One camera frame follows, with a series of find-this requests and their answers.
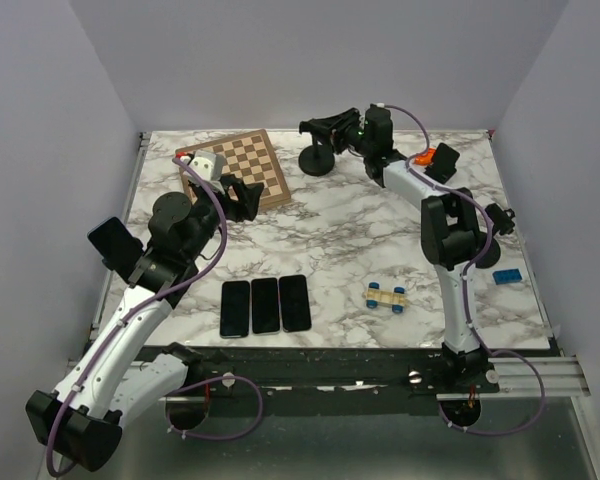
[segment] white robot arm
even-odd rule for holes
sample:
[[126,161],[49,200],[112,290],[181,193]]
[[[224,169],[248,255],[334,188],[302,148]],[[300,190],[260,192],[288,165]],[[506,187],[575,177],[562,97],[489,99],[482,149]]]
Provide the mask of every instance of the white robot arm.
[[[404,162],[394,162],[388,165],[383,170],[383,180],[384,186],[388,190],[397,193],[418,210],[420,210],[423,200],[446,195],[444,191],[432,188],[413,175],[405,168]],[[460,262],[452,270],[434,264],[440,282],[442,306],[444,308],[444,344],[454,353],[472,352],[480,348],[480,343],[467,325],[464,312],[462,272],[468,263],[468,260]],[[467,294],[470,300],[471,318],[475,318],[476,315],[473,286],[475,268],[475,265],[472,265],[467,271],[469,289]]]
[[[445,182],[455,172],[459,154],[440,144],[430,176],[416,171],[394,147],[391,114],[384,105],[371,105],[364,118],[352,108],[333,117],[301,122],[303,132],[313,139],[300,155],[303,171],[324,175],[333,168],[334,154],[354,150],[364,159],[369,178],[420,210],[421,246],[438,275],[444,306],[443,355],[456,377],[483,368],[487,355],[472,333],[471,319],[476,312],[474,262],[486,235],[478,227],[475,205],[467,201],[471,192],[453,190],[437,181]],[[495,263],[499,254],[495,239],[492,246],[496,254],[490,260]]]
[[170,354],[159,355],[126,381],[123,377],[151,333],[202,275],[195,261],[221,223],[253,220],[258,211],[264,185],[246,186],[233,175],[221,176],[224,157],[197,152],[195,157],[178,158],[176,163],[194,174],[190,186],[196,203],[192,205],[184,193],[161,196],[153,205],[146,249],[117,218],[89,234],[107,268],[130,286],[109,323],[67,377],[51,393],[34,392],[26,405],[40,443],[51,444],[54,451],[90,471],[111,457],[125,425],[185,382],[188,359]]

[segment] orange clamp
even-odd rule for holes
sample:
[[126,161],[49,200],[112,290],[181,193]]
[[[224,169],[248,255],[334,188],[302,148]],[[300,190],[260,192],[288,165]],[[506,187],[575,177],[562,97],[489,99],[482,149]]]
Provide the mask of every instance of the orange clamp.
[[413,161],[416,165],[420,165],[426,167],[427,165],[431,165],[433,154],[436,153],[435,148],[430,148],[427,150],[427,153],[423,153],[422,155],[418,155],[416,159]]

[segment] phone screen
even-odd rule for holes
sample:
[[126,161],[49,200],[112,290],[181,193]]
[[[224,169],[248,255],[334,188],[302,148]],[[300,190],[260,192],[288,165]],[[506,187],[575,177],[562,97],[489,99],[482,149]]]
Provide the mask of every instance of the phone screen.
[[260,278],[251,281],[251,327],[255,334],[280,331],[277,279]]
[[220,336],[241,338],[249,335],[249,282],[236,281],[222,284],[220,303]]
[[279,281],[280,312],[285,332],[311,329],[311,307],[307,279],[304,275],[282,277]]

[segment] wooden toy car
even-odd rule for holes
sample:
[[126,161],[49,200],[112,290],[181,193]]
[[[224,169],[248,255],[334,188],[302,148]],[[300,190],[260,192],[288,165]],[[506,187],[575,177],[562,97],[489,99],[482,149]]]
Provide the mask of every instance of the wooden toy car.
[[380,290],[380,285],[376,282],[371,282],[365,297],[367,298],[368,308],[384,305],[385,307],[391,307],[393,313],[402,313],[407,305],[403,287],[396,287],[393,292],[387,292],[386,290]]

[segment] screw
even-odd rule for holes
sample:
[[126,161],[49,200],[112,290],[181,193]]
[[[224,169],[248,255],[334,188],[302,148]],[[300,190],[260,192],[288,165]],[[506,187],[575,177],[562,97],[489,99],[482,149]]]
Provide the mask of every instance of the screw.
[[496,384],[498,383],[498,380],[500,380],[500,375],[498,375],[498,372],[495,370],[489,370],[486,373],[485,378],[487,379],[487,382]]
[[[225,373],[222,376],[223,377],[233,377],[233,373],[232,372],[227,372],[227,373]],[[236,383],[236,381],[233,378],[227,378],[226,380],[222,381],[222,385],[224,385],[227,388],[233,387],[234,383]]]
[[420,375],[420,372],[417,372],[415,370],[410,371],[409,383],[411,385],[418,385],[419,383],[422,383],[422,375]]

